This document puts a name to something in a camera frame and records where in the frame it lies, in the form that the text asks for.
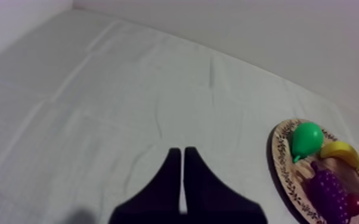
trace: white wall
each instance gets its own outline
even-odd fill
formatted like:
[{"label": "white wall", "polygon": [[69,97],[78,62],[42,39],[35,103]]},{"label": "white wall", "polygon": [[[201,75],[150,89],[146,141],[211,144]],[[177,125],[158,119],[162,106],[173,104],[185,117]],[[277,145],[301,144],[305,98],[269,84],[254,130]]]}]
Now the white wall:
[{"label": "white wall", "polygon": [[72,7],[72,0],[0,0],[0,52],[19,37]]},{"label": "white wall", "polygon": [[75,0],[219,50],[359,113],[358,0]]}]

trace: red apple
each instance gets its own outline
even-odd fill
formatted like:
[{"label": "red apple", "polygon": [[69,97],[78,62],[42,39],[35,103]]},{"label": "red apple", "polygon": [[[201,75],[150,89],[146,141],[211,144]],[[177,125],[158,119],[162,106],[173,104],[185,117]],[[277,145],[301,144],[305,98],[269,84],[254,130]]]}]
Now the red apple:
[{"label": "red apple", "polygon": [[359,196],[350,193],[346,196],[346,202],[348,203],[347,209],[351,217],[359,214]]}]

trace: purple grapes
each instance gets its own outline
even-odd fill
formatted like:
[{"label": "purple grapes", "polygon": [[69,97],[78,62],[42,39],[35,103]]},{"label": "purple grapes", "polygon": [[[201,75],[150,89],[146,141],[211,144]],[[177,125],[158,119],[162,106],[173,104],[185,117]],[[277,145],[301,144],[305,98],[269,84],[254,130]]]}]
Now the purple grapes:
[{"label": "purple grapes", "polygon": [[311,167],[315,176],[308,185],[308,196],[314,207],[329,224],[349,223],[346,192],[339,179],[329,169],[319,171],[316,162]]}]

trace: yellow banana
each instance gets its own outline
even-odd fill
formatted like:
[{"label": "yellow banana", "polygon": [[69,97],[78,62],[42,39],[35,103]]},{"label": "yellow banana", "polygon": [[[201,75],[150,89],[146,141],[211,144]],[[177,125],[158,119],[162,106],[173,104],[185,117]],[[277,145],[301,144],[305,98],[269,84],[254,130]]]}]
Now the yellow banana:
[{"label": "yellow banana", "polygon": [[336,157],[359,170],[359,154],[348,143],[341,141],[331,142],[320,150],[320,157]]}]

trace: white fabric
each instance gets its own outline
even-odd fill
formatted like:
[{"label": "white fabric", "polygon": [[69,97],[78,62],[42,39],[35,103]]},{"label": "white fabric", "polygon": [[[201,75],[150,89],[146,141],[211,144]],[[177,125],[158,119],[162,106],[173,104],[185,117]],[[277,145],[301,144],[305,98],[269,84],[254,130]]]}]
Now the white fabric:
[{"label": "white fabric", "polygon": [[107,223],[170,147],[190,145],[270,223],[297,223],[266,158],[292,117],[359,151],[359,116],[321,96],[162,32],[64,13],[0,55],[0,224],[71,224],[78,211]]}]

